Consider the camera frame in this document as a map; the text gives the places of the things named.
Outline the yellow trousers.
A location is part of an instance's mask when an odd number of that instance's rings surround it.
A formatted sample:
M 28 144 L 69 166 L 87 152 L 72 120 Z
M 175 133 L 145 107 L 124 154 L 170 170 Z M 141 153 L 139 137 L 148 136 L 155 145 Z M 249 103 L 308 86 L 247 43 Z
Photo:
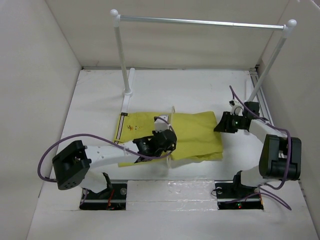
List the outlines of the yellow trousers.
M 162 112 L 121 113 L 113 141 L 123 144 L 151 136 L 155 130 L 154 117 L 162 115 Z M 214 112 L 173 113 L 169 122 L 177 136 L 176 149 L 170 155 L 172 161 L 184 165 L 222 160 L 223 141 L 221 134 L 214 131 L 217 126 Z

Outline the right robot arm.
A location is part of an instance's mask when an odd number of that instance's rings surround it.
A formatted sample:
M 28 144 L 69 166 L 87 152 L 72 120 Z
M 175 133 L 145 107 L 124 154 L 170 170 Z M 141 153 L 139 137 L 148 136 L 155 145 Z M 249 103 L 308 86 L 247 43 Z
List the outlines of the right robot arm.
M 263 144 L 258 165 L 249 170 L 237 172 L 229 192 L 233 198 L 252 195 L 256 188 L 268 186 L 272 181 L 297 181 L 301 175 L 302 141 L 292 137 L 284 129 L 273 126 L 259 114 L 258 102 L 229 102 L 231 111 L 225 111 L 215 132 L 235 134 L 245 130 L 253 134 Z

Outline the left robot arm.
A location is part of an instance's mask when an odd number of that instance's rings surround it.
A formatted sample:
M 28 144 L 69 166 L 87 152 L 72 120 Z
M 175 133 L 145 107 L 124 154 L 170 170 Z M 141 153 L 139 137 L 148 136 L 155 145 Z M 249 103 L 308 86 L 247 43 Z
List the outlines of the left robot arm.
M 86 146 L 81 140 L 75 140 L 52 159 L 57 187 L 64 191 L 80 186 L 100 198 L 107 198 L 112 191 L 107 174 L 96 172 L 96 168 L 159 160 L 170 155 L 176 146 L 177 136 L 170 129 L 123 144 L 109 142 L 105 146 Z

